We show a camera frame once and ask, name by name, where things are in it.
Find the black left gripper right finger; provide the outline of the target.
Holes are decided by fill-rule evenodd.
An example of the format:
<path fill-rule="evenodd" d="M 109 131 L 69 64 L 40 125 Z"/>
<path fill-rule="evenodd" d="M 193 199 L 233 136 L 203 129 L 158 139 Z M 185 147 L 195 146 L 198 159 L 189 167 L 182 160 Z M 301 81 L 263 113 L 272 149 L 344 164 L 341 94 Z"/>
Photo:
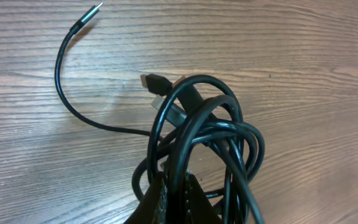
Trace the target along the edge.
<path fill-rule="evenodd" d="M 221 219 L 193 174 L 185 177 L 185 223 L 221 224 Z"/>

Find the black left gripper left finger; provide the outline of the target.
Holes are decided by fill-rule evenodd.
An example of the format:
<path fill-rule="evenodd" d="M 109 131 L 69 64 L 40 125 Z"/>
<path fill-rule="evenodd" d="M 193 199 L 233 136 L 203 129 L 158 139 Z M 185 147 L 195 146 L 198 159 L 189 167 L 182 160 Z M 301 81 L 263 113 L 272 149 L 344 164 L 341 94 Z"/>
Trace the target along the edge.
<path fill-rule="evenodd" d="M 166 224 L 167 186 L 165 175 L 159 172 L 140 204 L 124 224 Z"/>

